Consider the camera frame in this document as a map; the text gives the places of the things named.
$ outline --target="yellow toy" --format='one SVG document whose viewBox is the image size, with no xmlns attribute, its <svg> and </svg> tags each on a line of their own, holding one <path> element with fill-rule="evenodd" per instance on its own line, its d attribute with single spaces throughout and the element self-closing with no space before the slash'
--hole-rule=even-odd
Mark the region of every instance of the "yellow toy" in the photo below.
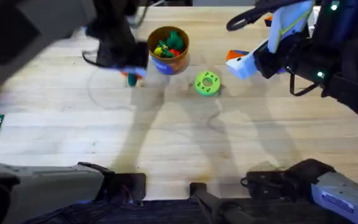
<svg viewBox="0 0 358 224">
<path fill-rule="evenodd" d="M 154 50 L 154 54 L 161 57 L 162 54 L 162 48 L 160 46 L 157 46 Z"/>
</svg>

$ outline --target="black mount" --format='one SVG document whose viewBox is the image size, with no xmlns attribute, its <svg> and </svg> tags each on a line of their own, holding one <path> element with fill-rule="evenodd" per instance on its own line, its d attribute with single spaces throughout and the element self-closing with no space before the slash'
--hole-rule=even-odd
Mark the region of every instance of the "black mount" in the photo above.
<svg viewBox="0 0 358 224">
<path fill-rule="evenodd" d="M 237 202 L 230 199 L 220 199 L 206 190 L 204 183 L 190 184 L 190 200 L 200 205 L 210 224 L 274 224 L 266 218 L 254 218 L 246 214 Z"/>
</svg>

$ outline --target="blue sticker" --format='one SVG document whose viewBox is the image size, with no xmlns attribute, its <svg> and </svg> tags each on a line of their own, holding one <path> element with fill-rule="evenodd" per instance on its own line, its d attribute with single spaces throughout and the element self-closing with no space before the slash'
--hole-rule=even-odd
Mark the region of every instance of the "blue sticker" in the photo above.
<svg viewBox="0 0 358 224">
<path fill-rule="evenodd" d="M 152 59 L 153 59 L 154 65 L 157 67 L 157 69 L 161 73 L 163 73 L 165 75 L 172 75 L 173 74 L 174 71 L 173 71 L 173 68 L 171 66 L 167 65 L 166 63 L 162 63 L 162 62 L 160 62 L 159 60 L 157 60 L 157 59 L 155 59 L 153 57 L 152 57 Z"/>
</svg>

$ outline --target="green toy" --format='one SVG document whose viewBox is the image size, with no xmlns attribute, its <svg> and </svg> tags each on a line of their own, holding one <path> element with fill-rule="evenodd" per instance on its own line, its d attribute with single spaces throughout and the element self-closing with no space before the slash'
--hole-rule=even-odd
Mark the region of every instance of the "green toy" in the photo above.
<svg viewBox="0 0 358 224">
<path fill-rule="evenodd" d="M 135 87 L 137 83 L 137 76 L 135 73 L 128 73 L 128 85 Z"/>
<path fill-rule="evenodd" d="M 169 52 L 169 48 L 164 43 L 164 41 L 160 40 L 158 43 L 160 44 L 160 46 L 162 48 L 161 57 L 165 57 L 165 58 L 173 58 L 173 57 L 175 57 L 173 53 Z"/>
<path fill-rule="evenodd" d="M 171 31 L 170 36 L 167 39 L 167 46 L 170 49 L 181 51 L 185 45 L 183 39 L 178 35 L 178 32 Z"/>
<path fill-rule="evenodd" d="M 221 80 L 212 72 L 204 71 L 197 75 L 194 81 L 194 88 L 203 96 L 212 96 L 219 91 L 221 87 Z"/>
</svg>

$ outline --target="black cable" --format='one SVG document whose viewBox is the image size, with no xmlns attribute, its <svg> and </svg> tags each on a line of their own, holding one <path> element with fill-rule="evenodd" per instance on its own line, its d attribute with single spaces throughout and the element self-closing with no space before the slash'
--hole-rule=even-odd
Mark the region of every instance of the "black cable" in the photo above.
<svg viewBox="0 0 358 224">
<path fill-rule="evenodd" d="M 33 224 L 43 224 L 43 223 L 61 215 L 64 211 L 65 211 L 65 209 L 58 210 L 57 212 L 54 212 L 53 214 L 49 215 L 47 218 L 44 218 L 43 220 L 37 221 L 36 223 L 33 223 Z"/>
<path fill-rule="evenodd" d="M 147 10 L 149 10 L 149 6 L 150 6 L 151 2 L 152 2 L 151 0 L 147 0 L 146 6 L 144 7 L 143 14 L 140 17 L 140 19 L 134 24 L 129 24 L 132 28 L 137 29 L 143 24 L 144 18 L 146 17 Z"/>
<path fill-rule="evenodd" d="M 234 18 L 232 18 L 229 22 L 227 22 L 226 29 L 228 31 L 235 31 L 241 29 L 248 24 L 256 22 L 260 17 L 262 17 L 269 11 L 276 11 L 280 7 L 288 6 L 303 1 L 307 0 L 276 0 L 269 1 L 265 4 L 258 4 L 258 6 L 254 7 L 253 9 L 238 14 Z"/>
<path fill-rule="evenodd" d="M 99 67 L 99 68 L 111 68 L 110 66 L 107 66 L 107 65 L 102 65 L 100 63 L 97 63 L 97 62 L 93 62 L 91 61 L 90 59 L 86 58 L 85 55 L 90 55 L 90 54 L 95 54 L 98 50 L 89 50 L 89 51 L 82 51 L 82 58 L 84 59 L 85 62 L 91 64 L 91 65 L 94 65 L 96 67 Z"/>
<path fill-rule="evenodd" d="M 306 87 L 305 89 L 299 91 L 298 93 L 295 93 L 295 74 L 290 72 L 290 93 L 294 96 L 303 96 L 310 92 L 311 90 L 314 90 L 319 86 L 319 83 L 313 83 L 312 85 Z"/>
</svg>

